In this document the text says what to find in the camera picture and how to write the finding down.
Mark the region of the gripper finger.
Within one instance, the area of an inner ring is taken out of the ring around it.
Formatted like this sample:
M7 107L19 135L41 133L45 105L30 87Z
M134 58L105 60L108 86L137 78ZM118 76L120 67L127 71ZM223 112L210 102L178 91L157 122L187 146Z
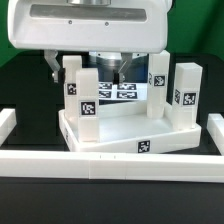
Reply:
M57 50L45 50L44 58L52 70L52 77L55 83L64 82L64 69L61 67L57 60Z

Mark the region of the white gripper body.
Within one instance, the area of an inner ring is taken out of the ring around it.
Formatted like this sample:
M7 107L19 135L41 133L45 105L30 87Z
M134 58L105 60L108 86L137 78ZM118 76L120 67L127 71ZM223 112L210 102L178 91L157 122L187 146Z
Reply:
M8 38L19 49L159 53L171 0L8 0Z

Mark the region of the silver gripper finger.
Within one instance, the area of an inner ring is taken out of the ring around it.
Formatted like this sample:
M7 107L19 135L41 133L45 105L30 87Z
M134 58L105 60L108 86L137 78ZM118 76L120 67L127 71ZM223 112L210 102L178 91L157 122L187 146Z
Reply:
M113 83L122 84L125 79L125 73L132 63L132 53L121 54L121 65L118 70L113 71Z

